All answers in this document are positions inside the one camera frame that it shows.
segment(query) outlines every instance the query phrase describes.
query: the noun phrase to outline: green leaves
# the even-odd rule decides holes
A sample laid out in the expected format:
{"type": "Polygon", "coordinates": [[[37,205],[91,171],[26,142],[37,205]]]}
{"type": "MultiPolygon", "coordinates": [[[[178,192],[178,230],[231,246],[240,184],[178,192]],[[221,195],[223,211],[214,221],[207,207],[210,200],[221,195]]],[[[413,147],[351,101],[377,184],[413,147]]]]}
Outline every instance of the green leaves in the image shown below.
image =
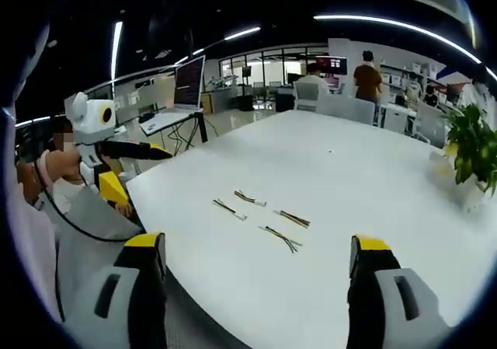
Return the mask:
{"type": "Polygon", "coordinates": [[[492,189],[493,196],[497,189],[497,131],[483,120],[476,104],[458,108],[445,118],[451,125],[447,137],[458,146],[456,183],[474,174],[478,181],[487,183],[485,190],[492,189]]]}

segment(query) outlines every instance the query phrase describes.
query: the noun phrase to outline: person in brown shirt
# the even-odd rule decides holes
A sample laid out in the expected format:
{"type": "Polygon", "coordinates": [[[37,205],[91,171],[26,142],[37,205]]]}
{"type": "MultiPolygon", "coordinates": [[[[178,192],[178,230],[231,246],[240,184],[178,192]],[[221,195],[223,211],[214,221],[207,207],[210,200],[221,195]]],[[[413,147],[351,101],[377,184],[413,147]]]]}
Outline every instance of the person in brown shirt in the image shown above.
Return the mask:
{"type": "Polygon", "coordinates": [[[373,65],[373,53],[363,52],[364,64],[358,66],[354,72],[357,93],[356,98],[378,103],[378,93],[381,85],[381,74],[373,65]]]}

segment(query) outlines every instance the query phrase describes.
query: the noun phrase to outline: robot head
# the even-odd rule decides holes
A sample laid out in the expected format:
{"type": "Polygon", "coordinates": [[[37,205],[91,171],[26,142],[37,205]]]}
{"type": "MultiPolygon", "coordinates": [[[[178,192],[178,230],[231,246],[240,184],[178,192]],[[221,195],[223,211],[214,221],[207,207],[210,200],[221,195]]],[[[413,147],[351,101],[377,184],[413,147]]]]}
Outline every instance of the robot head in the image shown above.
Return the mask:
{"type": "Polygon", "coordinates": [[[114,136],[116,127],[115,104],[107,99],[88,99],[78,92],[67,112],[75,135],[75,143],[93,145],[114,136]]]}

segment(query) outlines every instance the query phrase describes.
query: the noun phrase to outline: ceiling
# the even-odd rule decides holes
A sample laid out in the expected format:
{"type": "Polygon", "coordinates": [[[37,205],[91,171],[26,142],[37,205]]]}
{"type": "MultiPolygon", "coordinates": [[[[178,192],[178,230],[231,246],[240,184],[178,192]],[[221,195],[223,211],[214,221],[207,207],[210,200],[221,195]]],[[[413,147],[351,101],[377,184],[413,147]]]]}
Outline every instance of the ceiling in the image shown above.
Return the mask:
{"type": "MultiPolygon", "coordinates": [[[[467,0],[485,28],[482,0],[467,0]]],[[[387,44],[435,58],[469,72],[469,60],[454,49],[420,34],[364,22],[320,22],[320,13],[380,16],[422,26],[471,47],[470,37],[456,19],[413,0],[63,0],[50,19],[49,47],[17,102],[19,120],[63,110],[63,99],[110,80],[113,25],[123,21],[116,76],[173,64],[198,48],[207,58],[223,58],[280,44],[325,42],[347,37],[387,44]],[[251,26],[258,33],[229,42],[225,35],[251,26]],[[159,53],[167,53],[156,58],[159,53]],[[50,102],[38,102],[40,94],[50,102]]],[[[493,67],[497,57],[482,41],[477,56],[493,67]]]]}

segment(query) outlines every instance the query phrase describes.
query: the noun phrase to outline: laptop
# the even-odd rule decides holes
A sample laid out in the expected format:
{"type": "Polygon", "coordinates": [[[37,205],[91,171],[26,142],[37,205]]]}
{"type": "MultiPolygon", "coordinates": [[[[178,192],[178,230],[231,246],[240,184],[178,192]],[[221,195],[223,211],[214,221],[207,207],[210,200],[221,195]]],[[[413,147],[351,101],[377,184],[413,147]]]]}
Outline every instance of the laptop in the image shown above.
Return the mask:
{"type": "Polygon", "coordinates": [[[200,87],[202,85],[205,55],[188,61],[176,69],[176,87],[174,107],[155,114],[143,124],[145,134],[155,132],[156,128],[164,128],[174,124],[195,112],[201,112],[200,87]]]}

